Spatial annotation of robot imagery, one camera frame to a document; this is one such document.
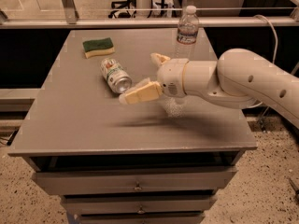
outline metal rail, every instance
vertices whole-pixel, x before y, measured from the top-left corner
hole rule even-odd
[[[274,26],[299,26],[290,17],[269,17]],[[267,26],[265,21],[254,17],[206,17],[200,18],[203,27],[260,27]],[[68,28],[68,29],[104,29],[104,28],[169,28],[177,27],[178,19],[102,19],[80,20],[76,23],[67,21],[18,21],[7,20],[0,29],[31,29],[31,28]]]
[[[76,11],[76,6],[74,0],[62,0],[64,5],[64,14],[66,22],[69,24],[74,24],[77,22],[78,13]]]

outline table top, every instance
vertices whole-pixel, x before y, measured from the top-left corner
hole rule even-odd
[[[199,97],[164,97],[121,105],[106,84],[100,62],[117,59],[134,83],[156,78],[150,54],[174,55],[176,29],[72,31],[16,136],[9,155],[99,155],[254,149],[241,110]],[[82,43],[110,37],[116,52],[86,59]],[[195,60],[216,61],[200,29]]]

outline drawer cabinet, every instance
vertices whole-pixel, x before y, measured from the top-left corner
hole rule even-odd
[[[104,197],[63,198],[62,206],[71,214],[150,214],[198,212],[209,209],[215,196],[191,192],[164,192],[154,195],[106,195]]]
[[[80,195],[223,189],[235,173],[235,167],[187,167],[35,173],[33,180],[50,195]]]
[[[162,213],[144,215],[95,215],[78,216],[80,224],[198,224],[202,213]]]

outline green sponge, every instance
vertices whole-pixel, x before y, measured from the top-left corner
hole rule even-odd
[[[86,58],[104,56],[115,52],[111,38],[83,42]]]

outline drawer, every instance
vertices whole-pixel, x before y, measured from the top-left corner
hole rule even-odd
[[[182,166],[230,165],[238,154],[235,152],[192,152],[154,154],[110,154],[81,156],[31,157],[42,172],[101,171],[138,168],[166,168]]]
[[[145,215],[79,216],[80,224],[198,224],[205,218],[201,213],[162,213]]]
[[[235,167],[187,167],[131,171],[35,173],[33,180],[49,195],[62,196],[223,189],[235,173]]]
[[[150,214],[166,212],[201,212],[209,209],[216,196],[189,192],[155,192],[146,195],[98,195],[62,198],[62,206],[70,214]]]

